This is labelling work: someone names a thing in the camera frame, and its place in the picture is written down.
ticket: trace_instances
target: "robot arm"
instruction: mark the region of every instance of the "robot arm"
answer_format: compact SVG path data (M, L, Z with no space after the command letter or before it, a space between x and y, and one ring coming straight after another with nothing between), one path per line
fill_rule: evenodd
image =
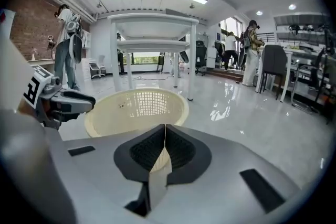
M76 90L62 89L58 77L41 66L33 66L35 73L24 93L25 101L33 107L34 116L46 127L59 129L62 122L76 119L79 114L89 112L95 106L94 97ZM49 102L45 111L43 103Z

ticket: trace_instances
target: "railing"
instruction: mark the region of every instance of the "railing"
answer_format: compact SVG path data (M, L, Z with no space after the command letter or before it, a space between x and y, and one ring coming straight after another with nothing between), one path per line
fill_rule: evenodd
M264 42L277 42L274 33L260 33L257 34L258 39L262 39Z

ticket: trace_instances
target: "brick wall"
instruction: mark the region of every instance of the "brick wall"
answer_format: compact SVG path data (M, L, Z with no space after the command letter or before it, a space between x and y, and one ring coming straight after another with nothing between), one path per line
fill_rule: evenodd
M9 0L6 8L16 12L10 39L26 60L31 60L31 50L37 49L35 59L50 59L47 50L48 36L57 34L58 23L54 12L59 4L52 0ZM83 28L89 31L89 24L83 22Z

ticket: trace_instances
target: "laundry basket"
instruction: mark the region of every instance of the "laundry basket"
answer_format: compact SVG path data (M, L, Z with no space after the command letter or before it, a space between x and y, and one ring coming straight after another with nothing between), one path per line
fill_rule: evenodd
M158 124L182 125L189 106L180 95L158 88L117 92L86 114L85 128L91 137L148 129ZM169 156L164 149L152 171L161 169Z

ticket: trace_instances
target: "white pants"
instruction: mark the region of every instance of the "white pants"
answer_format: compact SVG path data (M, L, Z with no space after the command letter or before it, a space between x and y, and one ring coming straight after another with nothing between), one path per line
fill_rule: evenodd
M255 50L247 50L243 85L253 86L253 78L256 75L256 69L259 64L258 59L258 53Z

